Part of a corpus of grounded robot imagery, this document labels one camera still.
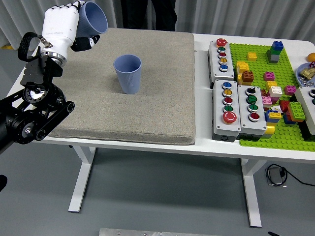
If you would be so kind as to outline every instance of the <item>green lego baseplate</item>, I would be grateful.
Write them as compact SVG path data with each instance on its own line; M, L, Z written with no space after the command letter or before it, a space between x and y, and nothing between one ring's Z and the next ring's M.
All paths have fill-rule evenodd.
M285 49L282 50L280 54L280 60L277 64L268 63L266 52L270 49L270 46L230 43L230 49L234 68L237 61L245 61L248 63L250 71L254 73L254 81L252 83L253 86L266 89L266 82L263 79L263 75L267 71L273 72L275 74L275 81L283 91L283 95L280 100L288 101L290 99L290 96L286 96L284 94L285 86L299 86ZM247 60L248 52L255 52L257 55L257 60ZM283 118L281 118L281 120L277 123L275 133L271 138L261 138L258 141L240 140L240 145L257 148L315 151L315 142L304 141L299 125L285 124Z

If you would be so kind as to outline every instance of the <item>ribbed cup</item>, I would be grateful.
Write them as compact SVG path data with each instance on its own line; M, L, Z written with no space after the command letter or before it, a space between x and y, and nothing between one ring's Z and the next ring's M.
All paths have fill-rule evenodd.
M87 1L79 11L76 37L87 37L105 33L108 23L103 10L94 2Z
M119 56L114 61L114 68L124 93L135 94L139 91L141 64L141 59L131 54Z

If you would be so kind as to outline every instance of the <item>cup held by robot hand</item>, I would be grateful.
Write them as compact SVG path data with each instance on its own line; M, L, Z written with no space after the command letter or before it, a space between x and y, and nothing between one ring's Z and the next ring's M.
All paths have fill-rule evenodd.
M108 23L103 10L94 2L86 2L79 11L79 23L76 38L105 33Z

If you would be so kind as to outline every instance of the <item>gray control box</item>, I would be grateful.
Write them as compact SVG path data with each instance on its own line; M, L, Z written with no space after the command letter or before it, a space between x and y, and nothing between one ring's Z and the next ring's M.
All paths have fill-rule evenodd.
M209 73L210 73L210 80L211 85L210 88L213 88L215 80L234 80L234 70L233 70L233 63L232 63L232 56L229 43L225 46L225 54L226 54L226 66L228 67L227 71L222 72L220 70L219 64L219 52L217 48L217 43L215 41L211 41L209 45L208 51L208 66L209 66Z
M295 92L296 100L301 103L305 115L305 122L310 134L315 135L315 105L310 96L310 91L314 90L311 87L299 87Z
M255 94L254 97L257 98L257 101L252 103L255 104L258 108L257 111L251 112L249 111L248 97L249 95L246 94L247 89L254 88ZM237 139L246 139L246 140L259 140L260 137L265 133L267 129L266 119L265 119L265 112L262 105L262 98L260 87L253 87L253 86L244 86L239 85L237 87L238 90L238 101L240 106L240 115L241 115L241 127L242 131L239 134ZM253 121L254 119L250 117L251 113L257 113L259 115L258 120Z
M223 94L225 90L223 84L226 82L231 84L229 98L232 99L232 103L228 105L223 103L226 98ZM234 142L241 131L237 84L235 81L216 80L212 95L212 139ZM232 112L236 116L236 120L230 124L223 120L224 108L226 106L232 107Z

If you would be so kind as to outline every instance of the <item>white table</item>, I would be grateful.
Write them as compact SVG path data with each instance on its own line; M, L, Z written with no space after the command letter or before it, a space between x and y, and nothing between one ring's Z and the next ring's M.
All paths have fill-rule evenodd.
M238 141L234 143L214 141L211 139L211 97L212 90L209 83L209 71L207 53L211 40L220 37L230 43L243 43L254 45L271 46L272 43L282 41L291 62L293 70L303 63L306 63L306 56L315 52L314 44L307 41L236 37L222 35L194 34L195 39L195 115L196 115L196 142L192 146L154 145L144 143L130 143L118 141L101 141L87 139L64 139L46 137L42 142L47 144L72 145L82 160L80 173L74 188L69 211L79 212L84 196L86 183L89 178L91 165L96 148L114 148L153 152L167 152L180 154L193 154L216 157L240 158L248 214L251 227L261 227L259 208L255 190L253 175L261 168L267 160L289 161L301 163L315 163L314 152L280 150L257 147L243 147ZM9 94L19 91L23 72L13 85Z

